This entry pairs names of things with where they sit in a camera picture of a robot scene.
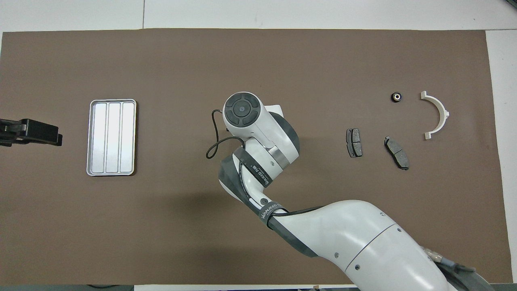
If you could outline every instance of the semicircular bracket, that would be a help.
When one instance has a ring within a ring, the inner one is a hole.
[[[436,126],[436,128],[430,132],[424,133],[425,139],[427,140],[427,139],[431,139],[431,134],[436,133],[442,127],[444,127],[445,121],[449,117],[449,111],[445,110],[445,107],[442,104],[442,102],[440,102],[440,100],[434,98],[433,96],[427,95],[426,91],[422,91],[422,93],[420,93],[420,99],[431,102],[438,108],[438,111],[440,112],[440,122],[438,122],[438,125]]]

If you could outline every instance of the circular button panel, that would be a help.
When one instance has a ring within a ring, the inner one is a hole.
[[[224,104],[224,114],[233,126],[250,126],[259,117],[259,99],[251,93],[235,93]]]

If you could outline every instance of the black cable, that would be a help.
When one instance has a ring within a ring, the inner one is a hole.
[[[216,113],[216,112],[221,112],[221,110],[219,110],[219,109],[214,109],[214,110],[212,111],[212,122],[214,123],[214,129],[216,130],[216,143],[217,143],[217,142],[219,141],[219,132],[217,132],[216,119],[214,118],[214,113]],[[214,154],[213,154],[213,155],[211,155],[210,157],[208,156],[208,152],[206,152],[206,158],[207,158],[207,159],[211,159],[211,158],[213,158],[213,157],[216,155],[216,153],[217,153],[217,149],[218,149],[218,148],[219,148],[219,144],[216,144],[216,150],[214,151]]]
[[[221,140],[219,140],[219,133],[217,131],[217,124],[216,124],[216,119],[214,118],[214,113],[216,112],[221,112],[221,110],[219,109],[214,109],[212,111],[212,122],[214,123],[214,129],[216,130],[216,143],[214,143],[209,149],[208,151],[206,151],[206,158],[207,159],[211,159],[213,158],[216,153],[217,153],[217,149],[219,148],[219,144],[226,141],[226,140],[229,140],[229,139],[237,139],[238,141],[240,141],[240,143],[242,144],[242,148],[243,149],[246,149],[246,144],[244,143],[244,141],[240,138],[240,137],[236,137],[236,136],[229,136],[227,138],[223,138]],[[213,155],[209,156],[208,154],[210,153],[210,151],[213,149],[213,148],[216,148],[216,150],[214,151]]]
[[[229,140],[229,139],[237,139],[237,140],[239,140],[239,141],[240,141],[240,143],[242,144],[242,148],[243,148],[243,149],[246,149],[246,144],[244,143],[244,141],[243,141],[240,137],[236,137],[236,136],[229,136],[229,137],[227,137],[227,138],[223,138],[223,139],[221,139],[220,141],[218,141],[218,142],[214,143],[214,144],[213,144],[213,145],[208,149],[208,151],[206,151],[206,154],[205,154],[206,158],[208,158],[208,159],[213,158],[215,154],[213,154],[212,156],[208,156],[208,153],[209,153],[213,148],[217,147],[220,143],[222,143],[222,142],[224,142],[224,141],[227,141],[227,140]]]
[[[248,190],[246,189],[246,185],[244,184],[244,179],[242,178],[242,162],[239,162],[239,181],[240,181],[240,186],[242,187],[242,190],[244,191],[244,195],[246,195],[246,197],[248,199],[252,199],[251,195],[248,193]]]
[[[107,288],[111,288],[111,287],[115,287],[115,286],[120,286],[120,285],[108,285],[108,286],[88,285],[88,286],[90,286],[91,288],[95,288],[95,289],[107,289]]]
[[[301,213],[306,213],[306,212],[309,212],[309,211],[313,211],[313,210],[316,210],[316,209],[320,209],[321,207],[323,206],[316,206],[316,207],[311,207],[311,208],[306,208],[306,209],[301,209],[301,210],[296,210],[296,211],[291,211],[291,212],[287,212],[287,213],[272,213],[271,215],[272,216],[289,216],[289,215],[295,215],[295,214],[301,214]]]

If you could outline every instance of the white floor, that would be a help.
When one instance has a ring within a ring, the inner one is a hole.
[[[487,30],[513,280],[517,282],[517,132],[512,130],[517,124],[517,9],[506,1],[0,0],[0,32],[152,27]]]

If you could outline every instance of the robot end effector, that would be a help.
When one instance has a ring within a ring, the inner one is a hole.
[[[63,135],[58,134],[57,126],[36,120],[0,119],[0,146],[10,147],[13,143],[46,143],[60,147]]]
[[[299,156],[298,135],[279,105],[264,106],[254,94],[238,92],[224,103],[223,119],[232,135],[244,141],[257,140],[282,169]]]

